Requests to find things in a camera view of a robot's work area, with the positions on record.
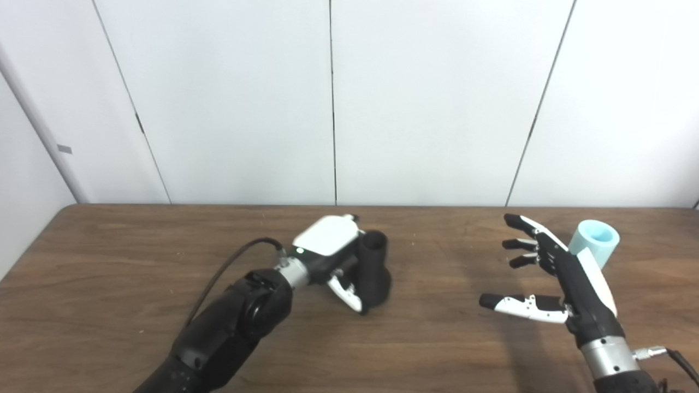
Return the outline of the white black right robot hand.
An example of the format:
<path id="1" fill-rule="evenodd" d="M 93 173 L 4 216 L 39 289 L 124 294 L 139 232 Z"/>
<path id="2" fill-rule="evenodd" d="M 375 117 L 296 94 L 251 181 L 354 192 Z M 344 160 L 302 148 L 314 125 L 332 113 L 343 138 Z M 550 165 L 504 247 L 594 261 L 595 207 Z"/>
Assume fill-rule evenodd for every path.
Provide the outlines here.
<path id="1" fill-rule="evenodd" d="M 507 226 L 528 236 L 502 242 L 504 249 L 526 251 L 512 259 L 510 267 L 539 266 L 557 279 L 562 297 L 484 293 L 479 297 L 480 306 L 519 318 L 565 324 L 579 348 L 605 337 L 626 337 L 612 293 L 590 251 L 573 254 L 547 227 L 528 217 L 507 213 L 503 218 Z"/>

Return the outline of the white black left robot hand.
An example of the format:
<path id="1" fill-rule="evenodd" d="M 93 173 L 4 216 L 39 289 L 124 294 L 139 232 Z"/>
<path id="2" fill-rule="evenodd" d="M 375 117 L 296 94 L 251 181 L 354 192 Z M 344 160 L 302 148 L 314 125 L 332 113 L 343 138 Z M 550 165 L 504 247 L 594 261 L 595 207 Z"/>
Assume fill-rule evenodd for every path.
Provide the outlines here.
<path id="1" fill-rule="evenodd" d="M 323 216 L 292 241 L 289 257 L 299 262 L 307 285 L 326 284 L 352 311 L 363 310 L 356 268 L 360 231 L 353 215 Z"/>

